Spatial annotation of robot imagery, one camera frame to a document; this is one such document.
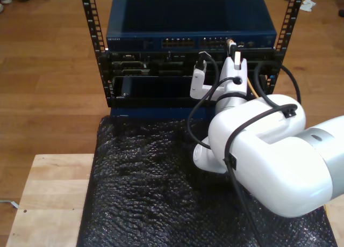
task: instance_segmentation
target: blue network switch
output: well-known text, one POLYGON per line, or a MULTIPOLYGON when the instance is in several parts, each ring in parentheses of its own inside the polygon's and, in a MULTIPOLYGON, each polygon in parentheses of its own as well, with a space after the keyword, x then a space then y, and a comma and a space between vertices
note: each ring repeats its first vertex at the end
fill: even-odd
POLYGON ((113 0, 107 29, 112 52, 272 48, 276 30, 264 0, 113 0))

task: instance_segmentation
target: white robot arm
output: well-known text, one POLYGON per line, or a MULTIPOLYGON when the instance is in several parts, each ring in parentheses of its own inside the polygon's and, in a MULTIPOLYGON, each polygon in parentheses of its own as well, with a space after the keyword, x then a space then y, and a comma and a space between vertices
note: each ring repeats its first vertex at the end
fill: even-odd
MULTIPOLYGON (((242 84, 225 82, 212 100, 230 92, 246 94, 247 62, 243 59, 238 67, 235 61, 226 59, 220 79, 240 77, 242 84)), ((194 71, 190 90, 194 98, 202 98, 209 90, 199 91, 204 77, 202 83, 198 79, 204 73, 194 71)), ((284 95, 268 97, 277 105, 295 104, 296 115, 286 118, 282 112, 275 112, 241 131, 230 147, 236 160, 234 174, 272 212, 301 216, 344 193, 344 116, 304 130, 305 112, 297 101, 284 95)), ((270 109, 263 98, 246 101, 228 97, 217 102, 217 114, 203 140, 210 149, 196 146, 195 165, 206 171, 227 172, 224 158, 228 138, 243 123, 270 109)))

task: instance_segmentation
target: wooden table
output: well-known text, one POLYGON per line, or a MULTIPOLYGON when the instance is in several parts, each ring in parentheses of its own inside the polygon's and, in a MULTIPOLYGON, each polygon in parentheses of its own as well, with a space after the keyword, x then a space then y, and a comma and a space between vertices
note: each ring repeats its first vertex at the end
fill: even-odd
MULTIPOLYGON (((93 154, 36 155, 7 247, 75 246, 93 154)), ((344 246, 344 196, 326 205, 344 246)))

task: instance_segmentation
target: black cable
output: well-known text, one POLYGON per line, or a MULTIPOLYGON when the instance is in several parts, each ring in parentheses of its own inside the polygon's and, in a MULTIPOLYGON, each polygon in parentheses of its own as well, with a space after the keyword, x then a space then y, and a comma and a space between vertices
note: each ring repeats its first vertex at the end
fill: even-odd
POLYGON ((232 169, 232 166, 231 166, 231 162, 230 162, 230 148, 231 148, 231 145, 235 139, 235 137, 242 131, 244 130, 247 126, 253 124, 254 122, 257 122, 258 120, 270 115, 270 114, 273 114, 273 113, 276 113, 278 111, 284 111, 284 110, 290 110, 290 109, 297 109, 297 105, 295 104, 287 104, 287 105, 282 105, 282 106, 277 106, 275 108, 272 108, 272 109, 269 109, 253 118, 251 118, 250 120, 248 120, 247 122, 244 122, 242 125, 240 125, 232 134, 231 136, 228 138, 227 142, 226 142, 226 147, 225 147, 225 158, 224 158, 224 161, 226 163, 226 166, 227 166, 227 169, 228 169, 228 173, 230 174, 230 178, 231 178, 231 181, 232 181, 232 184, 233 184, 233 187, 234 187, 234 190, 239 198, 239 201, 240 201, 240 204, 242 206, 242 209, 244 211, 244 213, 246 214, 247 216, 247 220, 251 226, 251 229, 252 229, 252 232, 256 238, 256 241, 258 243, 259 246, 263 247, 264 244, 263 244, 263 240, 262 238, 260 237, 260 233, 258 232, 257 230, 257 227, 255 226, 255 223, 251 217, 251 214, 246 206, 246 203, 245 203, 245 200, 243 198, 243 195, 242 195, 242 191, 241 191, 241 188, 238 184, 238 181, 235 177, 235 174, 233 172, 233 169, 232 169))
POLYGON ((291 79, 295 91, 296 91, 296 96, 297 96, 297 101, 301 104, 301 93, 300 93, 300 88, 297 85, 297 82, 294 78, 294 76, 292 75, 292 73, 285 67, 283 66, 281 63, 278 63, 276 61, 262 61, 260 63, 258 63, 258 65, 256 66, 256 68, 254 69, 254 75, 253 75, 253 82, 255 85, 255 90, 257 91, 257 93, 268 103, 269 106, 271 107, 278 107, 278 105, 273 102, 272 100, 270 100, 267 95, 265 94, 265 92, 263 91, 262 87, 260 86, 259 83, 259 73, 262 69, 263 66, 273 66, 277 69, 282 69, 283 71, 285 71, 285 73, 289 76, 289 78, 291 79))
POLYGON ((203 55, 204 59, 208 59, 213 65, 215 69, 215 81, 211 87, 211 89, 204 95, 204 97, 197 103, 197 105, 192 109, 192 111, 189 114, 189 117, 187 119, 187 130, 190 136, 193 138, 194 141, 196 141, 199 145, 203 146, 204 148, 210 149, 210 146, 208 144, 203 143, 200 141, 196 136, 191 131, 190 123, 191 123, 191 118, 193 117, 194 113, 199 109, 199 107, 205 102, 208 96, 213 95, 216 88, 218 87, 218 83, 220 80, 220 72, 219 72, 219 67, 217 66, 217 63, 215 60, 209 56, 208 54, 203 55))
POLYGON ((231 97, 237 97, 237 98, 243 98, 246 101, 249 101, 250 99, 245 96, 244 94, 238 93, 238 92, 229 92, 221 95, 217 100, 216 103, 224 98, 231 98, 231 97))
MULTIPOLYGON (((229 81, 229 80, 232 80, 234 83, 241 84, 241 79, 239 77, 227 77, 227 78, 224 78, 224 79, 220 80, 220 82, 217 84, 216 88, 218 86, 220 86, 221 84, 223 84, 223 82, 226 82, 226 81, 229 81)), ((214 95, 214 93, 209 96, 208 100, 211 100, 213 95, 214 95)))

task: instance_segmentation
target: bubble wrap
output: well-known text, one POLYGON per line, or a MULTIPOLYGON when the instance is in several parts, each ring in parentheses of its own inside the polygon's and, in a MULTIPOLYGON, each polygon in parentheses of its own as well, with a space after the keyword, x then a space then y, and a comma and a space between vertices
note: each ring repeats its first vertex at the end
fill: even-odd
MULTIPOLYGON (((208 123, 193 121, 200 139, 208 123)), ((77 246, 257 246, 227 175, 195 167, 184 120, 105 117, 77 246)), ((287 219, 244 192, 266 246, 337 246, 324 209, 287 219)))

